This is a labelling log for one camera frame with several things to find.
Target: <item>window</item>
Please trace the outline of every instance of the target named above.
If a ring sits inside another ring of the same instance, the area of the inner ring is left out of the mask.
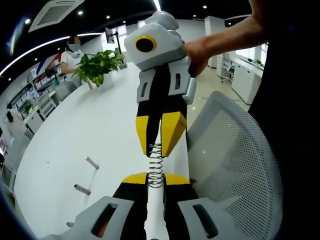
[[[122,52],[126,52],[126,47],[125,47],[125,39],[127,38],[127,27],[126,25],[121,25],[118,27],[115,27],[112,29],[113,33],[118,32],[119,35],[119,43],[120,43],[120,48]]]
[[[246,48],[246,49],[236,50],[235,53],[238,55],[241,55],[245,58],[249,58],[249,59],[254,60],[255,54],[256,54],[256,49],[255,49],[255,47]]]
[[[141,28],[141,27],[143,27],[144,25],[146,25],[145,20],[138,21],[138,28]]]
[[[261,62],[262,64],[266,64],[267,60],[267,51],[268,51],[268,44],[262,44],[261,45]]]

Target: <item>green potted plant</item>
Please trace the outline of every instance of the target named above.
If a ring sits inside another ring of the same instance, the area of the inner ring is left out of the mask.
[[[32,103],[29,100],[27,100],[23,109],[23,112],[26,116],[29,114],[29,111],[31,108],[32,108]]]
[[[117,71],[123,60],[122,54],[112,50],[100,51],[96,54],[85,53],[73,76],[79,76],[80,81],[88,83],[90,89],[93,88],[91,82],[100,87],[104,83],[104,75]]]

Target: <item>air conditioning vent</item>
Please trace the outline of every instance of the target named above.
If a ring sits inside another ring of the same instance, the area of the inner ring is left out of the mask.
[[[60,23],[84,1],[85,0],[51,0],[47,2],[32,22],[29,33],[43,27]]]

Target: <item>monitor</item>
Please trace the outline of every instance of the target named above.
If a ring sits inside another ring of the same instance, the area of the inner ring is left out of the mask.
[[[47,67],[44,70],[44,72],[45,72],[45,75],[46,75],[46,77],[48,79],[51,78],[53,75],[56,75],[58,73],[57,68],[56,68],[55,65]]]
[[[106,41],[108,44],[115,43],[114,32],[111,29],[106,27],[105,28],[105,35],[106,35]]]

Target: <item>green leaves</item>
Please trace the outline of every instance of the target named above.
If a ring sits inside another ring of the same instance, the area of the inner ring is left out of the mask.
[[[125,57],[112,50],[97,54],[84,54],[72,76],[79,76],[81,81],[91,80],[97,87],[104,83],[104,74],[118,71]]]

